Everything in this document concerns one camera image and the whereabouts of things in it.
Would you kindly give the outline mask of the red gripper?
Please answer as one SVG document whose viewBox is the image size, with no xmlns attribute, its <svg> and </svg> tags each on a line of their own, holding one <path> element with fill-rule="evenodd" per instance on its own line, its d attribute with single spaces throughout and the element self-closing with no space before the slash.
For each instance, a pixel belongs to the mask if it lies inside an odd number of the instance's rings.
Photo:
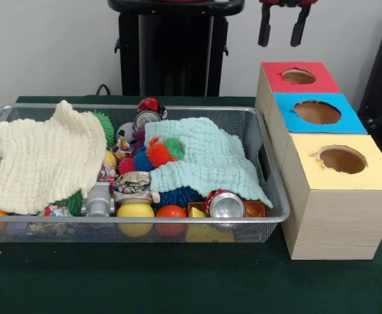
<svg viewBox="0 0 382 314">
<path fill-rule="evenodd" d="M 269 35 L 271 26 L 269 24 L 270 20 L 270 9 L 271 5 L 279 5 L 280 7 L 296 7 L 300 6 L 301 11 L 298 15 L 297 22 L 294 24 L 292 30 L 292 36 L 290 40 L 290 45 L 292 47 L 297 47 L 301 44 L 302 36 L 304 32 L 305 22 L 309 16 L 312 4 L 318 2 L 318 0 L 259 0 L 260 3 L 267 3 L 269 5 L 262 6 L 262 19 L 260 23 L 260 32 L 258 36 L 258 44 L 261 47 L 267 47 L 269 43 Z"/>
</svg>

